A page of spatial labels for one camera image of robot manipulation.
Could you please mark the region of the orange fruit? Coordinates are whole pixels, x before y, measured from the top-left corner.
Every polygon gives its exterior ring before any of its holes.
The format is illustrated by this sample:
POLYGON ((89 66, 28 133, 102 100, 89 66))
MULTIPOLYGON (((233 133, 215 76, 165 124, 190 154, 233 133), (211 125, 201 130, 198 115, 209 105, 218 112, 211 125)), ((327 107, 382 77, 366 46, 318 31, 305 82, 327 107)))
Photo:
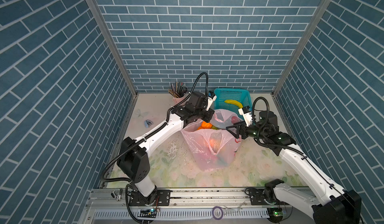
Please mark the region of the orange fruit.
POLYGON ((200 129, 211 129, 212 127, 213 127, 212 124, 210 124, 209 122, 203 121, 201 123, 200 129))

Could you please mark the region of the pink plastic bag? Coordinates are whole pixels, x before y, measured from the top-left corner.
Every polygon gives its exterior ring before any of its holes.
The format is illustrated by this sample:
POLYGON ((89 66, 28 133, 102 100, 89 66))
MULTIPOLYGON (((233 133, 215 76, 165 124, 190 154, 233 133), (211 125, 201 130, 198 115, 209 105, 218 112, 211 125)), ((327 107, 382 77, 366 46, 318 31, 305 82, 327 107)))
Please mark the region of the pink plastic bag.
POLYGON ((194 160, 204 172, 228 167, 235 159, 242 139, 235 139, 227 126, 240 122, 241 119, 232 111, 217 109, 209 122, 211 129, 200 129, 202 120, 187 125, 181 133, 194 160))

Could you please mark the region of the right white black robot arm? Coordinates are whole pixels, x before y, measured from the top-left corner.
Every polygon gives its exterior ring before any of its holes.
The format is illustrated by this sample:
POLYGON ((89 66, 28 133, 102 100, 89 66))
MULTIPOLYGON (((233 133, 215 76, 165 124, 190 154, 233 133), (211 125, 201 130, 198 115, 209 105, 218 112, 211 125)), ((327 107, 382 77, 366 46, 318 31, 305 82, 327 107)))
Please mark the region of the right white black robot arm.
POLYGON ((311 217, 317 224, 360 224, 362 199, 355 191, 347 191, 326 175, 304 154, 296 141, 279 130, 277 117, 270 111, 261 111, 260 120, 247 107, 239 109, 243 121, 226 129, 234 137, 254 141, 273 151, 286 162, 308 185, 313 196, 275 179, 265 184, 264 198, 270 205, 288 203, 311 217))

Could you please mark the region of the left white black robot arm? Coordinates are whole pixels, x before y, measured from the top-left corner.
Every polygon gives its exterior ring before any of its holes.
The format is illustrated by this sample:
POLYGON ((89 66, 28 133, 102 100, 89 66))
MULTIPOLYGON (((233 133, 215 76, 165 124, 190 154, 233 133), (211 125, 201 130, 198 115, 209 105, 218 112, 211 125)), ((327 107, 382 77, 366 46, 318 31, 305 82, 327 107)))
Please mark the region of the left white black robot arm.
POLYGON ((169 137, 197 120, 210 122, 214 110, 212 104, 216 95, 192 92, 186 98, 186 104, 178 103, 167 112, 165 121, 136 139, 124 139, 117 159, 117 166, 126 174, 142 197, 152 200, 156 196, 157 187, 149 177, 151 154, 169 137))

